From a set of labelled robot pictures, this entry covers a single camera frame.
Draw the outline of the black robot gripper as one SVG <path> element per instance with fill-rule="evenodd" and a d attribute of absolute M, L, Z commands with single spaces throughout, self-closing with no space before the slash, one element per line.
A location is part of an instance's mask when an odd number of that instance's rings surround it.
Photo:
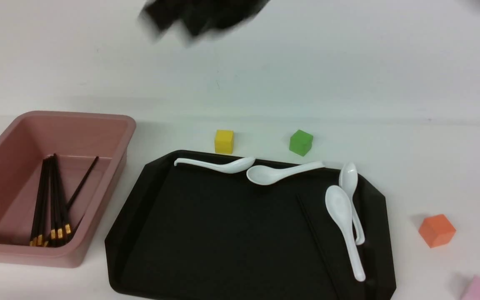
<path fill-rule="evenodd" d="M 251 21 L 268 0 L 148 0 L 139 20 L 158 39 L 176 23 L 189 43 L 222 35 Z"/>

